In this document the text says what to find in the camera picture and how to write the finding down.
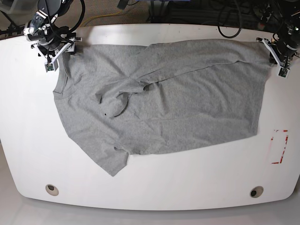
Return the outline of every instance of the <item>gray t-shirt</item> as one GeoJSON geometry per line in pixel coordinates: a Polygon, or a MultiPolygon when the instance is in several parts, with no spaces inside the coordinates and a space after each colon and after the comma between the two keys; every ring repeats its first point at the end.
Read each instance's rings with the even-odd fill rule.
{"type": "Polygon", "coordinates": [[[55,103],[68,136],[111,176],[129,154],[163,154],[256,135],[263,44],[191,40],[79,46],[60,58],[55,103]]]}

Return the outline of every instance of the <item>white table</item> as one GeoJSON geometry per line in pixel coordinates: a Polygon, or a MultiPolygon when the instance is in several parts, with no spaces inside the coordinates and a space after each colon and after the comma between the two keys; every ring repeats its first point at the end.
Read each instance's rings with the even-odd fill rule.
{"type": "MultiPolygon", "coordinates": [[[[216,27],[179,24],[87,27],[77,34],[88,44],[118,45],[221,38],[216,27]]],[[[271,34],[243,30],[236,39],[256,37],[271,34]]],[[[196,210],[277,201],[293,192],[300,174],[299,63],[288,79],[272,70],[257,136],[179,153],[130,156],[128,165],[111,177],[67,137],[52,93],[58,71],[46,74],[25,37],[2,40],[0,49],[0,138],[25,197],[110,209],[196,210]],[[56,186],[59,195],[49,195],[47,184],[56,186]],[[256,186],[264,193],[251,198],[256,186]]]]}

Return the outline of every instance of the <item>white table surface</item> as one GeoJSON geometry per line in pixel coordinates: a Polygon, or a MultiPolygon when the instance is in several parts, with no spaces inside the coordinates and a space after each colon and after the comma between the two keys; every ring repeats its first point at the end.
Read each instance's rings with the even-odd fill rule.
{"type": "MultiPolygon", "coordinates": [[[[181,24],[97,26],[77,34],[88,44],[118,45],[221,38],[216,27],[181,24]]],[[[256,37],[271,34],[243,30],[236,40],[256,37]]],[[[67,137],[52,93],[58,71],[46,74],[25,37],[2,40],[0,49],[0,139],[25,197],[109,209],[196,210],[282,200],[294,190],[300,174],[299,63],[288,79],[272,70],[257,136],[179,153],[130,156],[127,166],[111,177],[67,137]],[[272,164],[280,161],[285,135],[283,161],[272,164]],[[49,195],[47,184],[56,186],[59,195],[49,195]],[[264,193],[254,199],[250,191],[256,186],[264,193]]]]}
{"type": "Polygon", "coordinates": [[[0,144],[1,225],[299,225],[300,180],[283,201],[212,210],[107,210],[39,201],[15,188],[0,144]]]}

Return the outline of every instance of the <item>circular hole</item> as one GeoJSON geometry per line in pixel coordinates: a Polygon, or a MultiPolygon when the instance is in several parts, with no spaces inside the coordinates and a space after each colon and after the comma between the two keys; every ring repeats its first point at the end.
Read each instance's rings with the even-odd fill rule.
{"type": "Polygon", "coordinates": [[[48,188],[53,191],[54,190],[54,187],[52,185],[48,185],[48,188]]]}
{"type": "Polygon", "coordinates": [[[261,186],[258,186],[258,187],[255,187],[251,190],[250,192],[250,196],[252,198],[258,198],[259,196],[261,196],[263,193],[263,187],[261,186]]]}
{"type": "Polygon", "coordinates": [[[251,191],[251,197],[254,197],[256,195],[256,191],[251,191]]]}
{"type": "Polygon", "coordinates": [[[58,195],[58,189],[52,185],[52,184],[47,184],[46,185],[46,192],[52,196],[57,196],[58,195]]]}

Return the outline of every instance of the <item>metal bracket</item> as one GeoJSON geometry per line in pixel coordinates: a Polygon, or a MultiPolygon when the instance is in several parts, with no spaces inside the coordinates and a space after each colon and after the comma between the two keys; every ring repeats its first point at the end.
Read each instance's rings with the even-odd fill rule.
{"type": "Polygon", "coordinates": [[[270,46],[269,44],[269,40],[266,39],[266,38],[258,38],[257,39],[259,42],[262,42],[265,47],[270,51],[270,53],[273,55],[277,65],[278,65],[278,72],[277,72],[277,76],[280,76],[280,77],[283,77],[285,79],[287,79],[289,73],[290,73],[290,63],[289,62],[285,62],[285,63],[288,63],[288,66],[285,67],[285,63],[284,62],[281,62],[279,60],[279,57],[276,55],[276,52],[274,51],[274,49],[270,46]]]}
{"type": "Polygon", "coordinates": [[[39,11],[37,11],[34,14],[34,17],[30,22],[28,32],[30,34],[34,34],[38,30],[38,28],[43,24],[45,19],[46,19],[46,16],[44,14],[40,13],[39,11]]]}
{"type": "Polygon", "coordinates": [[[55,22],[55,20],[57,19],[57,17],[58,17],[58,14],[56,14],[56,15],[52,18],[51,24],[53,24],[53,23],[55,22]]]}
{"type": "MultiPolygon", "coordinates": [[[[82,38],[81,37],[72,37],[72,38],[70,38],[70,41],[73,41],[75,43],[78,41],[82,41],[82,38]]],[[[55,57],[53,57],[51,59],[51,62],[48,63],[47,57],[44,54],[42,54],[42,52],[38,48],[38,44],[35,43],[33,46],[38,51],[38,53],[45,58],[44,65],[45,65],[46,72],[57,70],[57,68],[58,68],[57,59],[61,54],[63,54],[64,52],[72,53],[75,50],[75,44],[66,43],[58,52],[56,52],[55,57]]]]}

